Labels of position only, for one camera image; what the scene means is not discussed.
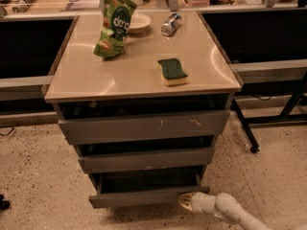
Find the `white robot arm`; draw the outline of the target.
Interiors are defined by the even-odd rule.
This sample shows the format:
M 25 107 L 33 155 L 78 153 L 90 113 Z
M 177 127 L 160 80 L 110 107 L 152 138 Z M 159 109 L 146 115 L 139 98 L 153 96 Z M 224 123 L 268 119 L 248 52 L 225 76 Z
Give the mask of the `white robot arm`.
M 244 230 L 271 230 L 227 193 L 218 195 L 208 195 L 203 192 L 185 193 L 178 197 L 178 203 L 190 212 L 210 214 L 216 219 L 230 224 L 238 224 Z

